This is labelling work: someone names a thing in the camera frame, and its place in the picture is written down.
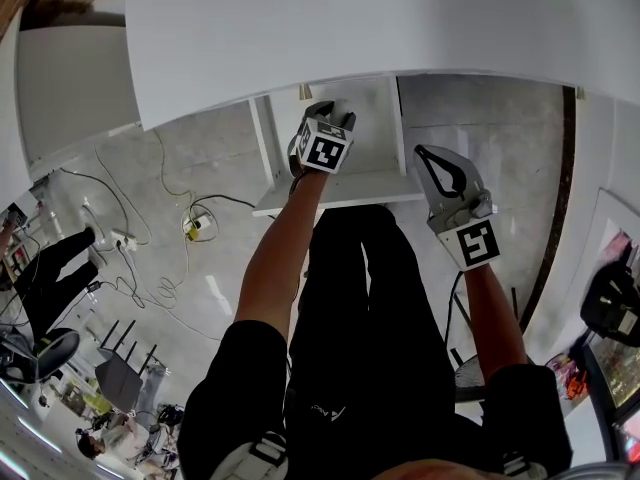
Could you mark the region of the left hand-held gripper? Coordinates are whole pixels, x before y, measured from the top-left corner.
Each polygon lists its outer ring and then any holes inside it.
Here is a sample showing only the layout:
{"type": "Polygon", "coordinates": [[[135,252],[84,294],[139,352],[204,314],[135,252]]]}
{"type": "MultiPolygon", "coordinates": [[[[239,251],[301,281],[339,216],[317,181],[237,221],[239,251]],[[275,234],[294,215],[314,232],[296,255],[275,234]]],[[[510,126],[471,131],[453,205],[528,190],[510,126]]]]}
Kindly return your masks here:
{"type": "Polygon", "coordinates": [[[334,109],[333,100],[316,102],[304,111],[302,129],[297,134],[295,151],[303,168],[336,174],[347,158],[354,137],[356,114],[346,113],[341,127],[318,119],[328,119],[334,109]]]}

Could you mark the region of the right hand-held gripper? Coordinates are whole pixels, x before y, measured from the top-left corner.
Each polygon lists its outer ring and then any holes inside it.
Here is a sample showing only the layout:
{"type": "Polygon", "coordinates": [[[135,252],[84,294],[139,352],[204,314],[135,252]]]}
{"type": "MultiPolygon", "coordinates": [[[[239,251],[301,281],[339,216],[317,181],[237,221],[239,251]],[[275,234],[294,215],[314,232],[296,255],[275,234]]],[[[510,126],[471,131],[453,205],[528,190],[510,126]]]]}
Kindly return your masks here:
{"type": "Polygon", "coordinates": [[[469,271],[498,258],[497,215],[473,163],[451,149],[419,144],[414,148],[414,166],[434,213],[427,224],[458,268],[469,271]],[[454,200],[461,203],[445,211],[454,200]]]}

